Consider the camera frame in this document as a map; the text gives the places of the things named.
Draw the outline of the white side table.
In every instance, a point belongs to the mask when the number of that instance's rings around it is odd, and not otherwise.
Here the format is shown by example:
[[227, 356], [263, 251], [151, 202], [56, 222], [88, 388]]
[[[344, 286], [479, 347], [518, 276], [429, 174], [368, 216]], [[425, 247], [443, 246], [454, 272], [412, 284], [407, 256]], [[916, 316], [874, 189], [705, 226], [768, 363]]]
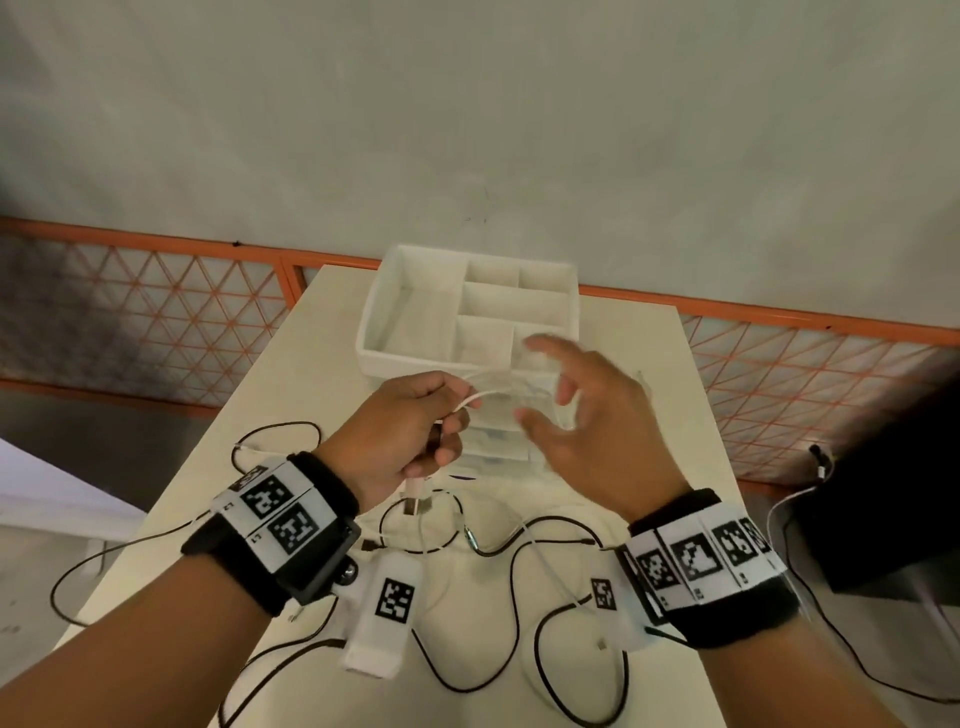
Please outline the white side table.
[[127, 542], [146, 518], [138, 507], [0, 439], [0, 527]]

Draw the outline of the black left wristband with markers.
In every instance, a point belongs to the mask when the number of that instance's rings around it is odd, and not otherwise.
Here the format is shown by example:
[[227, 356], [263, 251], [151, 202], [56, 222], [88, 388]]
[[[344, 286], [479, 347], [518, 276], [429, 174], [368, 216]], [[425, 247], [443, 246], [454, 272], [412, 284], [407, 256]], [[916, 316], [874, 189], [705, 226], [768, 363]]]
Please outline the black left wristband with markers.
[[208, 556], [264, 612], [327, 596], [358, 540], [359, 502], [314, 453], [273, 456], [211, 502], [211, 516], [181, 546]]

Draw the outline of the black right wristband with markers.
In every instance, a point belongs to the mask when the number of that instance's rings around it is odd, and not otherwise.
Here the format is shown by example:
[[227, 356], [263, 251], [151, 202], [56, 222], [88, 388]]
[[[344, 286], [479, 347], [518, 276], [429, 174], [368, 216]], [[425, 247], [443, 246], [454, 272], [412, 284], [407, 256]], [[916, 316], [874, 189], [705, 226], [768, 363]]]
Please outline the black right wristband with markers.
[[618, 566], [654, 625], [692, 650], [718, 650], [787, 625], [800, 601], [786, 565], [737, 504], [682, 494], [629, 526]]

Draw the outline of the black wristband with markers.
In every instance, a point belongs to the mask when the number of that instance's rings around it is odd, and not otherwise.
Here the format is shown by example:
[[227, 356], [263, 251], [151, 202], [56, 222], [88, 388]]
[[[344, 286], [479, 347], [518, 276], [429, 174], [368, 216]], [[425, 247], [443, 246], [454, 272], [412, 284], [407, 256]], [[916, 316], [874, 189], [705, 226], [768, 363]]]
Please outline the black wristband with markers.
[[618, 566], [654, 625], [692, 650], [718, 650], [787, 625], [800, 601], [786, 565], [737, 504], [682, 494], [629, 526]]
[[327, 596], [358, 540], [359, 502], [314, 453], [273, 456], [211, 502], [211, 516], [181, 546], [208, 556], [264, 612]]

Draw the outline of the white compartment organizer tray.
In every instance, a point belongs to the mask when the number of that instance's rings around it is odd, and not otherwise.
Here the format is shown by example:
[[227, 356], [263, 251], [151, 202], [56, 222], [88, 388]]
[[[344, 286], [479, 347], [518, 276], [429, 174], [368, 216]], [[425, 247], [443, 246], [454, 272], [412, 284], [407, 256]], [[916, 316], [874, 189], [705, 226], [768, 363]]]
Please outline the white compartment organizer tray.
[[559, 367], [525, 346], [534, 334], [579, 339], [575, 265], [397, 245], [370, 286], [355, 350], [377, 380], [508, 373], [551, 389]]

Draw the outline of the black box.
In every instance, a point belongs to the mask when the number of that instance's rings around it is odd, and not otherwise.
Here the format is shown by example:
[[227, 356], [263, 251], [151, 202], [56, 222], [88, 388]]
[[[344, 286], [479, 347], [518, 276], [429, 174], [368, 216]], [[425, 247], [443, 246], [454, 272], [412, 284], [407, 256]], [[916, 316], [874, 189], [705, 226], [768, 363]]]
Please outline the black box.
[[960, 376], [842, 455], [794, 512], [835, 594], [960, 607]]

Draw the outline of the clear plastic container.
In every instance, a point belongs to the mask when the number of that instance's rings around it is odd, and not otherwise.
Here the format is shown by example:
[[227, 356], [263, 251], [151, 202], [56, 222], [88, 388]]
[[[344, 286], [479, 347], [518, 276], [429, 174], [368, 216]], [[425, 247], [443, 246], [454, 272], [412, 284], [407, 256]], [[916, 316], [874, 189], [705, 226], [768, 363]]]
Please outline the clear plastic container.
[[570, 418], [555, 400], [557, 371], [479, 369], [465, 379], [476, 390], [480, 407], [466, 404], [470, 425], [462, 432], [462, 455], [447, 468], [458, 480], [525, 480], [546, 476], [545, 456], [518, 424], [518, 408], [534, 408], [558, 426]]

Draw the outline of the orange mesh fence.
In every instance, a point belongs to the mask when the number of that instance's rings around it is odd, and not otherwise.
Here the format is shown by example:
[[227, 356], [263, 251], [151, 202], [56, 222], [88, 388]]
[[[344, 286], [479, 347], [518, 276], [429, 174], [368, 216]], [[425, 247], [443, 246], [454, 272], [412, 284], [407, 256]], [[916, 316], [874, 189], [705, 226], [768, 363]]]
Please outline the orange mesh fence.
[[[0, 385], [212, 417], [326, 265], [378, 261], [0, 216]], [[792, 488], [960, 378], [960, 329], [581, 285], [677, 310], [737, 479]]]

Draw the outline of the person's right forearm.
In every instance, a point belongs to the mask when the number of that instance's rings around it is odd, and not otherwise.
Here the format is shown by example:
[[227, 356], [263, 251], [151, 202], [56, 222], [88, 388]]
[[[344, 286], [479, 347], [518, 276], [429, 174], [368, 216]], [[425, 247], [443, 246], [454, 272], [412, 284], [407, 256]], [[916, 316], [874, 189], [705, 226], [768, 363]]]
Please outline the person's right forearm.
[[906, 728], [800, 616], [698, 656], [726, 728]]

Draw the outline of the person's left hand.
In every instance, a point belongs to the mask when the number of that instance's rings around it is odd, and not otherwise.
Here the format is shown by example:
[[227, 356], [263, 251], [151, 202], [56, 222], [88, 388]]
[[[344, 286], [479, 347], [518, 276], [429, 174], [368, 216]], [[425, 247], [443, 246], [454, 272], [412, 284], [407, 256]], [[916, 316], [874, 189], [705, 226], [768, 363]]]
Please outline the person's left hand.
[[402, 485], [402, 377], [384, 381], [314, 454], [348, 487], [360, 513]]

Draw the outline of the person's left forearm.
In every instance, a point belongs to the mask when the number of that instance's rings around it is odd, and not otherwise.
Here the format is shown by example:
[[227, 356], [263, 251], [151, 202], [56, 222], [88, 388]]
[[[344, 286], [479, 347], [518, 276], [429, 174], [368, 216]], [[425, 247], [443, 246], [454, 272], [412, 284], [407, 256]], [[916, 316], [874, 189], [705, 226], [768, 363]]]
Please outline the person's left forearm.
[[183, 556], [0, 687], [0, 728], [208, 728], [271, 624], [207, 554]]

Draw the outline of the person's right hand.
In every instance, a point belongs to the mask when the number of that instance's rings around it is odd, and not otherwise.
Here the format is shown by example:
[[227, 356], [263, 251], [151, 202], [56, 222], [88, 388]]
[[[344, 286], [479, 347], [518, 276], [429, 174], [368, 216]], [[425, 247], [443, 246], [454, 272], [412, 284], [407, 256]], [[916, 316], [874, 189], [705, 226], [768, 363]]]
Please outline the person's right hand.
[[542, 333], [524, 344], [558, 363], [556, 404], [576, 406], [573, 442], [543, 454], [566, 484], [630, 524], [691, 492], [641, 383], [569, 339]]

